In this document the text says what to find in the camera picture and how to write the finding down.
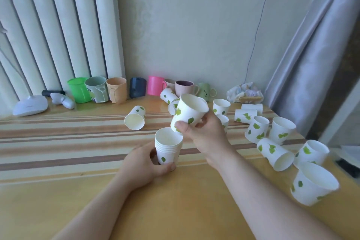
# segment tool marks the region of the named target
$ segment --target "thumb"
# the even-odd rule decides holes
[[[163,176],[174,170],[176,168],[176,164],[174,162],[163,164],[163,165],[154,165],[155,175],[157,177]]]
[[[175,127],[185,136],[189,137],[194,140],[196,136],[197,129],[194,128],[192,125],[187,124],[184,121],[178,120],[175,122]]]

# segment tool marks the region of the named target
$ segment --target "mug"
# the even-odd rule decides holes
[[[162,77],[149,76],[148,89],[149,95],[160,96],[161,91],[166,88],[166,82]]]
[[[74,96],[75,102],[82,104],[91,101],[88,89],[86,88],[85,81],[87,78],[78,77],[70,79],[67,83],[70,87],[71,93]]]
[[[100,104],[109,100],[105,84],[106,78],[102,76],[91,77],[85,81],[86,88],[90,93],[92,101]]]
[[[194,84],[193,82],[190,81],[175,82],[175,94],[178,98],[180,98],[182,94],[189,93],[196,95],[198,92],[199,92],[199,86]]]
[[[215,88],[210,89],[210,85],[208,83],[199,83],[199,92],[196,96],[203,98],[205,101],[209,101],[210,97],[215,97],[217,92]]]
[[[175,92],[175,81],[172,79],[165,79],[166,87],[171,88],[173,92]]]
[[[130,79],[130,98],[137,98],[145,96],[146,94],[146,80],[141,77],[133,77]]]
[[[128,98],[126,79],[114,77],[106,80],[110,101],[112,103],[122,104]]]

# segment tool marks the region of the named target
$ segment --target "pink mug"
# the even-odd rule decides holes
[[[196,95],[199,93],[199,86],[190,81],[176,81],[175,94],[180,98],[182,94],[189,93]]]
[[[147,93],[148,95],[160,96],[161,91],[166,88],[166,82],[162,77],[149,76]]]

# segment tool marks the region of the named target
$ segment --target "table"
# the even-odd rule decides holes
[[[124,125],[135,105],[146,109],[141,131]],[[227,136],[230,143],[264,176],[291,197],[297,169],[275,172],[234,122],[232,104]],[[276,116],[264,109],[272,121]],[[172,116],[158,97],[146,96],[122,105],[92,102],[76,110],[50,105],[49,110],[0,121],[0,238],[49,239],[106,186],[126,154],[154,138]],[[298,133],[285,147],[296,151],[305,142]],[[344,239],[358,239],[358,185],[329,159],[324,167],[340,190],[313,207],[305,207]],[[190,140],[184,140],[179,166],[128,198],[111,239],[254,239],[219,174],[206,164]]]

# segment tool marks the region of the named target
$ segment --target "left hand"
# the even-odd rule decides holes
[[[121,178],[133,191],[150,183],[154,178],[175,169],[175,163],[155,165],[151,158],[156,155],[155,142],[135,147],[124,159],[116,177]]]

